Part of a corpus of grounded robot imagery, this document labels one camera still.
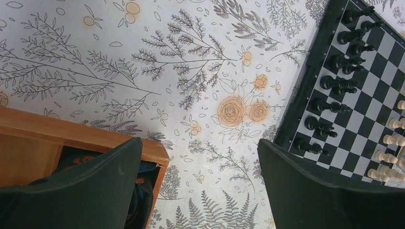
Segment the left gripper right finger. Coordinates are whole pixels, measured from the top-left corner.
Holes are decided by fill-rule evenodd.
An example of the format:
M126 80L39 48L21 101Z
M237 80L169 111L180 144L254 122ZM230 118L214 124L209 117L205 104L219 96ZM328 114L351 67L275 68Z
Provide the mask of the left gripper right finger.
M343 176L276 144L257 147L278 229L402 229L405 191Z

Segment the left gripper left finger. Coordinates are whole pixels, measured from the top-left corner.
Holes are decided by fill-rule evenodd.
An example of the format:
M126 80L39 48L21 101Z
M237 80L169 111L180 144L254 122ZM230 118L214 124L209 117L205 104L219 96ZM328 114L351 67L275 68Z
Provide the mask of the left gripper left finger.
M122 229L138 212L138 137L25 186L0 190L3 229Z

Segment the white chess piece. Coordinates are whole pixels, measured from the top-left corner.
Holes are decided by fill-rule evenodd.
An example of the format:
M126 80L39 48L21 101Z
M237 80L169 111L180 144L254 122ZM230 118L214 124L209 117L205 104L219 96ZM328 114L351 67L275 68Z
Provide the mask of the white chess piece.
M385 153L383 151L377 151L374 155L377 160L384 161L387 163L396 164L398 162L398 158L392 154Z
M405 118L401 118L400 120L392 119L389 121L389 127L396 129L396 128L401 128L405 129Z
M389 145L394 144L397 146L405 146L405 137L402 135L385 135L383 137L383 143Z
M372 179L378 179L378 180L380 180L380 181L382 181L382 182L388 182L388 181L390 181L390 177L389 177L389 176L384 175L384 174L380 174L377 170L372 169L372 168L368 170L367 176L368 176L369 178L372 178Z
M397 108L400 109L400 110L405 110L405 100L400 100L397 103Z
M394 170L394 169L391 169L391 168L389 168L388 166L382 165L382 166L379 168L378 171L379 171L380 174L382 174L382 175L384 175L384 176L386 176L386 177L389 177L389 178L396 178L396 179L399 179L399 180L402 180L402 181L405 180L404 174L399 173L398 171L396 171L396 170Z

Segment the black white chess board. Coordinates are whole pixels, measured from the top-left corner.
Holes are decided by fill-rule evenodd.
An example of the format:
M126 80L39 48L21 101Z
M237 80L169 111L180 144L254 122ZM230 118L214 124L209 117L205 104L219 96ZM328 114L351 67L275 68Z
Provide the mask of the black white chess board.
M397 156L400 146L383 143L385 135L404 135L392 129L389 121L404 117L397 103L405 98L405 40L390 25L372 29L361 40L345 45L337 42L341 31L359 29L364 21L381 19L377 13L342 22L346 10L364 10L362 0L331 0L306 62L305 74L294 101L289 105L274 143L318 166L364 182L383 185L367 176L369 169L393 164L377 160L377 151ZM355 44L375 45L371 52L352 55ZM360 65L334 69L335 55L361 57ZM352 89L320 87L320 79L356 79Z

